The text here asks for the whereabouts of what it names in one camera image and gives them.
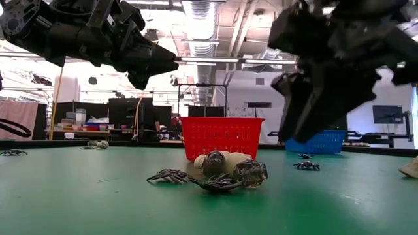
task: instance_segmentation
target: red basket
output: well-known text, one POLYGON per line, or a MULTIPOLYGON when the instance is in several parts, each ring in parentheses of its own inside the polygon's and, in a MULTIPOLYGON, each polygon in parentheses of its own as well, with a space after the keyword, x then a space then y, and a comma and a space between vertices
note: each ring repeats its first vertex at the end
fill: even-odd
POLYGON ((240 152, 253 159, 264 118, 181 117, 185 155, 194 161, 211 151, 240 152))

